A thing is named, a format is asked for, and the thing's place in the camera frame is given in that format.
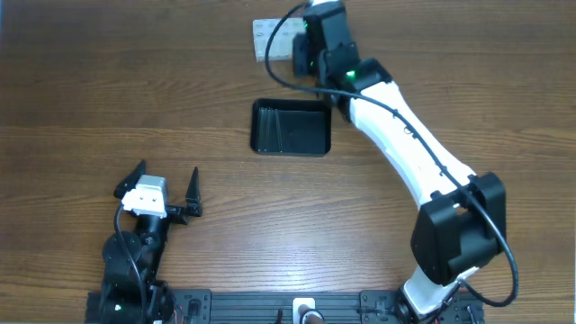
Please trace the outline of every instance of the black tray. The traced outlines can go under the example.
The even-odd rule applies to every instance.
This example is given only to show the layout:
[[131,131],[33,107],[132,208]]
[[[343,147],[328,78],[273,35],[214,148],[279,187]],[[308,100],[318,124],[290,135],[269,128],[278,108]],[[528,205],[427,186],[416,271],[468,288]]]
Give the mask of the black tray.
[[322,157],[330,151],[332,110],[316,100],[258,99],[250,146],[258,154]]

